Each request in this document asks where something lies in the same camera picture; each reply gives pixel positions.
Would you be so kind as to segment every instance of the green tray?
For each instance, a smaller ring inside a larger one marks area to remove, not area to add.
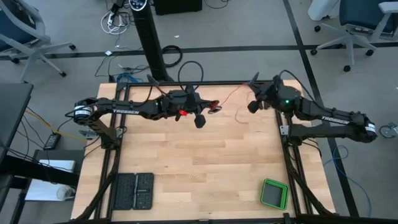
[[[262,186],[261,203],[286,210],[289,186],[275,180],[265,179]]]

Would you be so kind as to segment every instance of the wooden table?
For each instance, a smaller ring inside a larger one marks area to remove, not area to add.
[[[301,90],[296,81],[285,81],[285,85]],[[207,85],[199,87],[197,92],[203,99],[222,102],[237,87]],[[162,87],[166,92],[176,88],[179,87]],[[114,98],[115,89],[116,84],[102,84],[98,97]],[[129,99],[143,101],[148,91],[149,87],[132,87]],[[154,89],[150,98],[159,95]],[[294,217],[291,193],[285,211],[260,202],[264,179],[286,184],[289,181],[275,112],[251,114],[246,106],[253,98],[250,89],[242,86],[219,113],[203,112],[207,123],[201,129],[195,127],[193,115],[182,117],[179,122],[126,116],[127,132],[123,137],[119,172],[153,172],[154,203],[151,210],[113,211],[112,221],[281,218],[285,212]],[[101,119],[109,123],[110,117],[107,114]],[[310,125],[296,119],[294,122]],[[98,145],[93,144],[87,152]],[[97,149],[84,160],[72,218],[84,211],[98,189],[104,152]],[[303,145],[300,153],[308,186],[334,212],[318,151]],[[298,195],[304,212],[301,190]],[[109,189],[104,196],[102,217],[106,214],[108,197]]]

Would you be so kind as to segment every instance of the chair wheel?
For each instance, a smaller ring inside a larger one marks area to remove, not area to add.
[[[311,55],[316,55],[317,53],[318,53],[318,51],[316,49],[311,50]]]
[[[321,31],[321,27],[320,27],[320,26],[316,26],[316,27],[314,28],[314,30],[315,30],[315,32],[319,32],[319,31]]]
[[[19,64],[19,59],[18,58],[13,58],[11,59],[11,62],[14,64]]]
[[[373,50],[368,50],[368,51],[366,52],[366,56],[372,56],[373,53],[374,53]]]
[[[349,65],[344,66],[344,72],[349,72],[351,71],[351,67]]]

